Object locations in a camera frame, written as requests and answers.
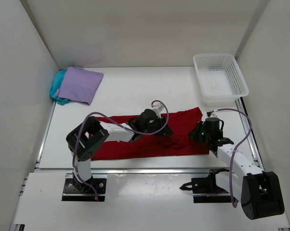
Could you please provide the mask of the red garment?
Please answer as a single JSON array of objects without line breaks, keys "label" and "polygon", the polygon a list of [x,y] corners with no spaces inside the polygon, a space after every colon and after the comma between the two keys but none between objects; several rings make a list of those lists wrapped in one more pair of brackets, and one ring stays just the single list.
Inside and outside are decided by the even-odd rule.
[{"label": "red garment", "polygon": [[174,132],[173,135],[143,136],[135,142],[105,142],[91,160],[208,154],[209,150],[188,137],[188,133],[196,127],[201,118],[202,112],[198,107],[170,113],[168,126]]}]

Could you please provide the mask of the lavender t-shirt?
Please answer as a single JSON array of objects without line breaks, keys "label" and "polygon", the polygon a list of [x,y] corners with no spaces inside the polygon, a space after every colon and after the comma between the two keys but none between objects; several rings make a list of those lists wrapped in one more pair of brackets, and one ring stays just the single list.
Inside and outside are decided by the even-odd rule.
[{"label": "lavender t-shirt", "polygon": [[104,77],[103,73],[68,67],[58,97],[90,105]]}]

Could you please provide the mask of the teal t-shirt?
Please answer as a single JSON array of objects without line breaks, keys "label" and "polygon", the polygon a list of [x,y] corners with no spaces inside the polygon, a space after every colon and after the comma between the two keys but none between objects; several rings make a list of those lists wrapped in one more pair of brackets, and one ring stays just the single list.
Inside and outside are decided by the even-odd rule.
[{"label": "teal t-shirt", "polygon": [[53,83],[52,83],[52,85],[50,87],[50,91],[49,91],[50,97],[52,99],[54,99],[58,103],[58,105],[65,105],[65,104],[70,102],[69,99],[58,97],[58,92],[59,92],[59,89],[62,85],[65,73],[66,73],[66,70],[60,70],[55,75]]}]

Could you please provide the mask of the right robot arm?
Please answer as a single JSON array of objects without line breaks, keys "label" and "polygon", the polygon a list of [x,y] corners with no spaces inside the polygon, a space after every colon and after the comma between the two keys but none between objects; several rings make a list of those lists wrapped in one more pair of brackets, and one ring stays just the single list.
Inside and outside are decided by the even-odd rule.
[{"label": "right robot arm", "polygon": [[192,191],[194,202],[210,203],[211,196],[225,202],[239,202],[250,219],[282,215],[285,212],[277,174],[266,172],[249,161],[235,143],[223,135],[224,122],[217,117],[199,121],[188,137],[208,148],[226,167],[210,169],[204,178],[192,178],[180,189]]}]

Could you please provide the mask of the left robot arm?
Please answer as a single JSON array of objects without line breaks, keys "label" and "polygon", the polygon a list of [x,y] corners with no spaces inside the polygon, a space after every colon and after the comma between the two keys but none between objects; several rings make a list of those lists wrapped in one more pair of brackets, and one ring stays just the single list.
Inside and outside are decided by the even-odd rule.
[{"label": "left robot arm", "polygon": [[72,130],[66,141],[73,156],[73,180],[76,189],[81,193],[93,190],[90,160],[105,142],[135,142],[148,135],[173,135],[174,132],[168,126],[169,115],[163,116],[163,109],[159,104],[121,124],[111,118],[107,119],[108,123],[102,122],[91,115]]}]

